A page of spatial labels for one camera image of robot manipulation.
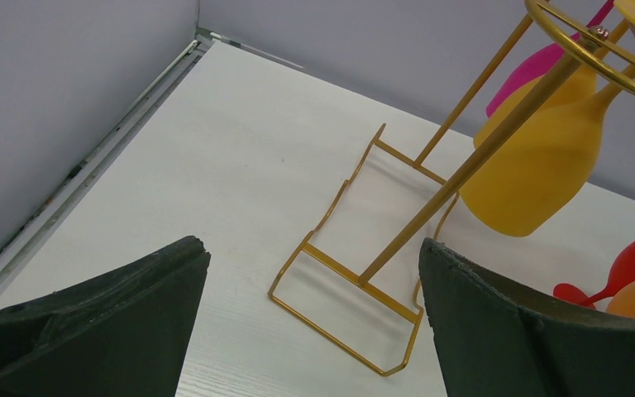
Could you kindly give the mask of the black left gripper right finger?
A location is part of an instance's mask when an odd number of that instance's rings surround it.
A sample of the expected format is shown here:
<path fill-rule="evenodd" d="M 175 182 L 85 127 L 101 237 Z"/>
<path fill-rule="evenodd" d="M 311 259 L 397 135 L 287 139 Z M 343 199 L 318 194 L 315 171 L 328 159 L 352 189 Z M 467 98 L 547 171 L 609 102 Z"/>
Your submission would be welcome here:
<path fill-rule="evenodd" d="M 418 260 L 450 396 L 635 396 L 635 319 L 551 297 L 431 238 Z"/>

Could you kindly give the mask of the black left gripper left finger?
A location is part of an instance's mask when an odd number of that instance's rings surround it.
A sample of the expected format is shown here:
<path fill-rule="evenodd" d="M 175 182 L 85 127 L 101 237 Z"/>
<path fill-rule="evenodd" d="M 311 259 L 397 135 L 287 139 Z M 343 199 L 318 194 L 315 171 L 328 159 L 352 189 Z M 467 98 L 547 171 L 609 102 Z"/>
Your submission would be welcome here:
<path fill-rule="evenodd" d="M 187 236 L 0 310 L 0 396 L 173 396 L 210 253 Z"/>

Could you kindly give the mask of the red wine glass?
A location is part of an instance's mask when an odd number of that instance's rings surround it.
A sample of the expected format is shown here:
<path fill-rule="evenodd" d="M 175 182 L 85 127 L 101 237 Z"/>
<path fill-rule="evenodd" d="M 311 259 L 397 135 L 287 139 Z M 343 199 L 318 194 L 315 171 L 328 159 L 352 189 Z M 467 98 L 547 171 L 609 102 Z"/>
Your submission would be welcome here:
<path fill-rule="evenodd" d="M 591 296 L 574 285 L 560 283 L 552 291 L 552 296 L 563 301 L 594 309 L 594 304 L 602 299 L 614 297 L 623 287 L 635 281 L 635 242 L 624 248 L 614 260 L 609 270 L 605 287 Z"/>

